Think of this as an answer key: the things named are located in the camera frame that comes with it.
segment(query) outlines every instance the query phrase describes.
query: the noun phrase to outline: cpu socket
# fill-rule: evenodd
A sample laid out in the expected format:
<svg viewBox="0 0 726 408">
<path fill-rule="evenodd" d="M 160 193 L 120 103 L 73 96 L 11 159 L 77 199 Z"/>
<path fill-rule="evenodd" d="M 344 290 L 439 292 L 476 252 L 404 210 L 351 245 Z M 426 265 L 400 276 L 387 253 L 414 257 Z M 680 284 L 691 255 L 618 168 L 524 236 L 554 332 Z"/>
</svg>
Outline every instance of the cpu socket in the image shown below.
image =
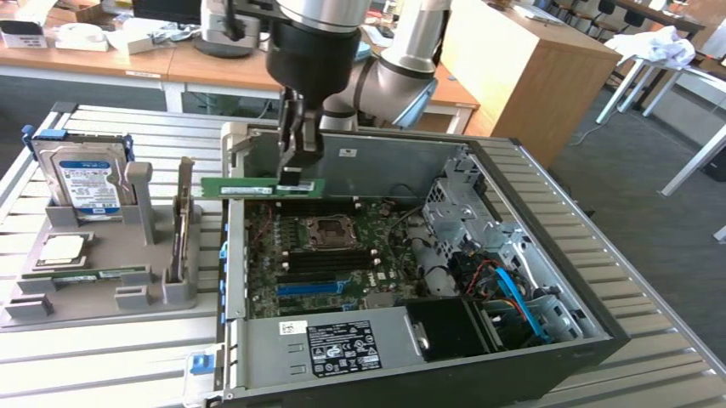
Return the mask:
<svg viewBox="0 0 726 408">
<path fill-rule="evenodd" d="M 352 220 L 348 217 L 305 219 L 307 247 L 312 249 L 352 248 L 358 245 Z"/>
</svg>

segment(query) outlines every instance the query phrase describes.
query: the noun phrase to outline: wooden cabinet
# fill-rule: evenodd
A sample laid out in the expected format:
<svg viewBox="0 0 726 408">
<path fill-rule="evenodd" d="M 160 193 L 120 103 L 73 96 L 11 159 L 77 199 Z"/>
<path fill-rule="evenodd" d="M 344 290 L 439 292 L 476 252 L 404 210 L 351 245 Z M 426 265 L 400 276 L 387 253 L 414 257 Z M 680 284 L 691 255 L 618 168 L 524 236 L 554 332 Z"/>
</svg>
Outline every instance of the wooden cabinet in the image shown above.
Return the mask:
<svg viewBox="0 0 726 408">
<path fill-rule="evenodd" d="M 547 167 L 619 59 L 567 25 L 454 0 L 442 62 L 480 104 L 464 133 L 519 139 Z"/>
</svg>

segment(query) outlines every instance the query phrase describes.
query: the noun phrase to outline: hard drive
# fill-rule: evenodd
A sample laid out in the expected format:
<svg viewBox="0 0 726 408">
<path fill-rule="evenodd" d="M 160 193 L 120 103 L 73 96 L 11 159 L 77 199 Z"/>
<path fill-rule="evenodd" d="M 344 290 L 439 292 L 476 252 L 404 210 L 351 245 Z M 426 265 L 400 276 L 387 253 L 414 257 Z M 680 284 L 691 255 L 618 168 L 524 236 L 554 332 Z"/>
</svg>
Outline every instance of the hard drive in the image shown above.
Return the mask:
<svg viewBox="0 0 726 408">
<path fill-rule="evenodd" d="M 80 219 L 105 219 L 120 217 L 120 207 L 136 204 L 125 178 L 131 136 L 44 130 L 32 145 L 56 206 L 73 207 Z"/>
</svg>

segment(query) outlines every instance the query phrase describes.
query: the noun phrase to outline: warning label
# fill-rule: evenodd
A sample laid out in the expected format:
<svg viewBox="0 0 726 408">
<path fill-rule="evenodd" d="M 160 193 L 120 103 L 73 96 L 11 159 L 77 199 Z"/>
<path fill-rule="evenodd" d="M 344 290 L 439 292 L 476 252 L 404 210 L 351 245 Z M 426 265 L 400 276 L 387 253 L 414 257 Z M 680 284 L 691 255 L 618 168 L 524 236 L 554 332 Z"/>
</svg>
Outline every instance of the warning label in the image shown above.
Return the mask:
<svg viewBox="0 0 726 408">
<path fill-rule="evenodd" d="M 307 341 L 316 377 L 382 368 L 370 320 L 309 326 Z"/>
</svg>

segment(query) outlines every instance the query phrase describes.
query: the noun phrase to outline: aluminum extrusion table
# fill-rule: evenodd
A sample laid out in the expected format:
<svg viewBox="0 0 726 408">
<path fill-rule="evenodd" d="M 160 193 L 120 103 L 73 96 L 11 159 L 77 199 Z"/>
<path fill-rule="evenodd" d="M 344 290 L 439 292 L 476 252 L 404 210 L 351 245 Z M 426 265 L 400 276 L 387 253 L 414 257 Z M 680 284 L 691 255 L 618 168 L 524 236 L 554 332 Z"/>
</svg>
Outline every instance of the aluminum extrusion table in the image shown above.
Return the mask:
<svg viewBox="0 0 726 408">
<path fill-rule="evenodd" d="M 155 167 L 155 202 L 176 192 L 180 156 L 191 156 L 193 191 L 217 175 L 219 128 L 235 118 L 81 105 L 68 130 L 129 132 L 139 161 Z M 592 285 L 630 343 L 591 371 L 570 377 L 540 400 L 518 406 L 726 407 L 726 371 L 632 266 L 576 209 L 542 167 L 507 139 L 482 139 L 487 153 L 535 216 Z M 0 290 L 4 295 L 44 219 L 48 188 L 27 151 L 3 181 L 0 194 Z M 204 208 L 199 305 L 37 327 L 0 334 L 0 406 L 180 406 L 187 355 L 216 336 L 216 270 L 221 203 Z M 495 202 L 507 217 L 507 209 Z M 539 367 L 547 375 L 547 367 Z"/>
</svg>

